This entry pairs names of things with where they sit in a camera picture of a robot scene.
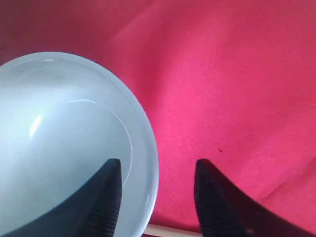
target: red cloth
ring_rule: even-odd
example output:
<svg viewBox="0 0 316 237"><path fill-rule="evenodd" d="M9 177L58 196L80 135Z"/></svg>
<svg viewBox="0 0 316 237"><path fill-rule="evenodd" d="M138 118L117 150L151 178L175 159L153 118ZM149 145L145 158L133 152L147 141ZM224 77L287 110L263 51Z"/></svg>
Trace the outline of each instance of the red cloth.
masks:
<svg viewBox="0 0 316 237"><path fill-rule="evenodd" d="M1 0L0 63L87 57L135 93L153 125L152 221L198 228L208 158L269 210L316 233L316 2Z"/></svg>

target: white bowl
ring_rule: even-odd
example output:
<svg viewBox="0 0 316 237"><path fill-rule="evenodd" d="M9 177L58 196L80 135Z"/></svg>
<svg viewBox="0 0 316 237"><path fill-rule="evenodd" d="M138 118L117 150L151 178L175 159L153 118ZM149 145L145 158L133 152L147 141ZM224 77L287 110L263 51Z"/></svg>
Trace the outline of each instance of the white bowl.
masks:
<svg viewBox="0 0 316 237"><path fill-rule="evenodd" d="M0 67L0 111L0 236L60 204L109 158L122 164L115 236L141 236L158 153L144 110L116 76L72 54L26 55Z"/></svg>

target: red fabric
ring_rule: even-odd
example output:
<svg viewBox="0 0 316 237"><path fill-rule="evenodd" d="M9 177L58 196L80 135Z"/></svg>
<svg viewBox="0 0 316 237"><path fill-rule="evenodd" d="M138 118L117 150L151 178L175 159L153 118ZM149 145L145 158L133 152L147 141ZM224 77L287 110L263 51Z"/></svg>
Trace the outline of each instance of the red fabric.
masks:
<svg viewBox="0 0 316 237"><path fill-rule="evenodd" d="M135 93L153 125L152 221L198 228L195 162L316 233L314 0L1 0L0 63L87 57Z"/></svg>

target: wooden stick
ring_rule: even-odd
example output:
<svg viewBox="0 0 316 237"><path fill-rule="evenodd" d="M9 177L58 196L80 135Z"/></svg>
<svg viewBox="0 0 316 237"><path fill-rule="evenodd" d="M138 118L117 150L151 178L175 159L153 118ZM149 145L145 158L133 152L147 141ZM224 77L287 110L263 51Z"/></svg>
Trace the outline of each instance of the wooden stick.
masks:
<svg viewBox="0 0 316 237"><path fill-rule="evenodd" d="M145 229L145 234L157 237L202 237L202 234L178 230L174 228L149 224Z"/></svg>

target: red backdrop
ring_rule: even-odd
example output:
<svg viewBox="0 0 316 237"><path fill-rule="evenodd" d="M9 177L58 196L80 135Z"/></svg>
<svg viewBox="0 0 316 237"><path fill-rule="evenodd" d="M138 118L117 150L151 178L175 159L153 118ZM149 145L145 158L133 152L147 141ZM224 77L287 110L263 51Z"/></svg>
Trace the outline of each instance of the red backdrop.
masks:
<svg viewBox="0 0 316 237"><path fill-rule="evenodd" d="M208 158L269 210L316 233L316 1L1 0L0 64L38 51L89 58L153 125L152 221L198 229Z"/></svg>

